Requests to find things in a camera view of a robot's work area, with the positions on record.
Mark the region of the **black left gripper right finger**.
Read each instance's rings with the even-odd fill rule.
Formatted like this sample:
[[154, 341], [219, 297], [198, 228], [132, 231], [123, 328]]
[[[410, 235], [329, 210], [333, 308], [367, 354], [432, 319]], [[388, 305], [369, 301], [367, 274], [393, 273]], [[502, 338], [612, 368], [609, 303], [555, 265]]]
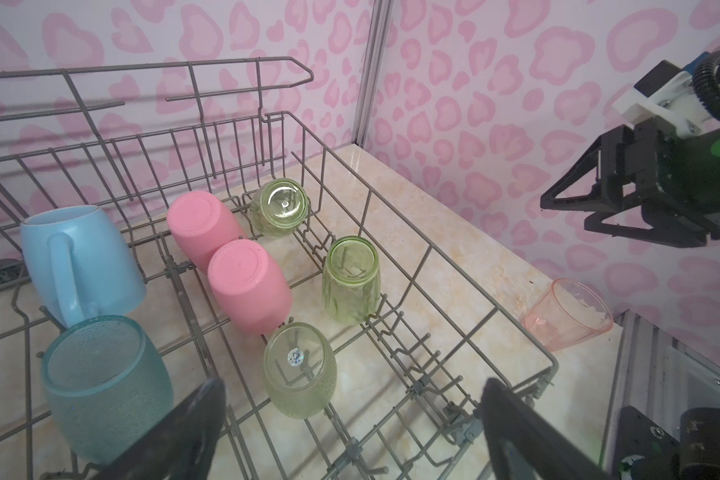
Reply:
[[606, 479], [608, 475], [497, 378], [479, 404], [497, 479]]

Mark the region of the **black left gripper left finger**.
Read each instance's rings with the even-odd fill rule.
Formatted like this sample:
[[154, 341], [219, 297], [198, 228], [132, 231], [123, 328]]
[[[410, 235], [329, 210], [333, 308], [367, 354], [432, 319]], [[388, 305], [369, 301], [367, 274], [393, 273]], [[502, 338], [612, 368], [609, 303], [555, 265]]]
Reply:
[[226, 391], [205, 381], [110, 465], [97, 479], [205, 479], [225, 419]]

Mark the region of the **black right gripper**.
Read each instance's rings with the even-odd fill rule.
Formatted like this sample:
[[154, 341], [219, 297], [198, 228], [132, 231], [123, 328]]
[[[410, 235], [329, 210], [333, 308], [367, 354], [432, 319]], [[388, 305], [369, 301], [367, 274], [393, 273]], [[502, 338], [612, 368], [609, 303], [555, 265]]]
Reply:
[[[589, 173], [586, 195], [562, 197]], [[675, 248], [720, 240], [720, 128], [686, 139], [662, 119], [614, 128], [541, 195], [540, 207], [595, 212], [584, 229], [612, 237]]]

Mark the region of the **teal translucent cup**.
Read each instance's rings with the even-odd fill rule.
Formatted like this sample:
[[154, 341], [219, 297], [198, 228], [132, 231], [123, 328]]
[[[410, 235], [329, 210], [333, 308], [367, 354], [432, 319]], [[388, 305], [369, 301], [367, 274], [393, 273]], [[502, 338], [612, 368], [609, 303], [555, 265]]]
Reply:
[[71, 450], [108, 465], [173, 408], [167, 368], [134, 320], [85, 320], [56, 338], [42, 357], [53, 421]]

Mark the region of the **olive translucent cup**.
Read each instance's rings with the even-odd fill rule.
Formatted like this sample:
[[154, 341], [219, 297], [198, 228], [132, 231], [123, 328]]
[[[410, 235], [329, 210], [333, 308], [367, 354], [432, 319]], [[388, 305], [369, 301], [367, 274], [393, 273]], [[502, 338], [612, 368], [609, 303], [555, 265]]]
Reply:
[[303, 420], [331, 402], [338, 368], [327, 338], [310, 324], [292, 322], [267, 343], [263, 374], [274, 406], [289, 418]]

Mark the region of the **light pink translucent cup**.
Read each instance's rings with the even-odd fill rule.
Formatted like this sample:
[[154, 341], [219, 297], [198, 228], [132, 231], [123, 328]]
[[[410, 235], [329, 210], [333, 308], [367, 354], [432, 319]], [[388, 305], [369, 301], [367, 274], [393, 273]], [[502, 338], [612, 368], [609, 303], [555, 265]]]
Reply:
[[603, 299], [572, 279], [554, 280], [522, 320], [547, 350], [556, 352], [604, 334], [614, 325]]

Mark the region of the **magenta plastic cup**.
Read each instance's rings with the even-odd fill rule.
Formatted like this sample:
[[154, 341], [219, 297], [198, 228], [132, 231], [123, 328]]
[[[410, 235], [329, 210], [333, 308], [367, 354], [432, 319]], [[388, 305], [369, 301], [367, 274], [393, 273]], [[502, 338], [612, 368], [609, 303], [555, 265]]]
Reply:
[[222, 311], [245, 333], [266, 334], [289, 317], [289, 284], [277, 261], [255, 241], [234, 240], [218, 249], [208, 278]]

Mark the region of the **white blue ceramic mug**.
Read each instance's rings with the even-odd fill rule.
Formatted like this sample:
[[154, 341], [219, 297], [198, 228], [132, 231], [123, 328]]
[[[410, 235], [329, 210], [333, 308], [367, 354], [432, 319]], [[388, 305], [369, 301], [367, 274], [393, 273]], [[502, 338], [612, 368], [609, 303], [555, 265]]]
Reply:
[[20, 236], [31, 280], [65, 327], [126, 315], [144, 301], [146, 286], [130, 248], [100, 207], [70, 206], [28, 217]]

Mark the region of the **pink plastic cup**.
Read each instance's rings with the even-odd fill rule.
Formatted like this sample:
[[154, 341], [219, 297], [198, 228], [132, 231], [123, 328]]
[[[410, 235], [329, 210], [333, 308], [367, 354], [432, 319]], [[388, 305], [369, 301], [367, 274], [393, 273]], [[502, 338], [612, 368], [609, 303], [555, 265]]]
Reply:
[[232, 211], [206, 191], [178, 197], [168, 209], [167, 224], [178, 247], [202, 273], [219, 248], [247, 237]]

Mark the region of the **bright green translucent cup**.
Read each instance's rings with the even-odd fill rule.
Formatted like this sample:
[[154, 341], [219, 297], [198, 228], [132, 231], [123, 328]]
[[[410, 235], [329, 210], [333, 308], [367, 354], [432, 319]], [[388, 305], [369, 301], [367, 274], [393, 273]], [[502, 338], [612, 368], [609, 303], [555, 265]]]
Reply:
[[322, 300], [328, 316], [344, 325], [367, 321], [381, 298], [379, 255], [359, 236], [336, 240], [323, 266]]

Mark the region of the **yellow-green translucent cup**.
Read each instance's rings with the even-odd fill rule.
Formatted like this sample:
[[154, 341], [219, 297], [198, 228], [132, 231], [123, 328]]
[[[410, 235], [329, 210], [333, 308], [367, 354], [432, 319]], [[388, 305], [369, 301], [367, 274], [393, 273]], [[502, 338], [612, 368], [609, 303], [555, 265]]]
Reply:
[[253, 196], [249, 219], [265, 237], [281, 238], [296, 231], [307, 218], [310, 199], [294, 180], [281, 178], [263, 185]]

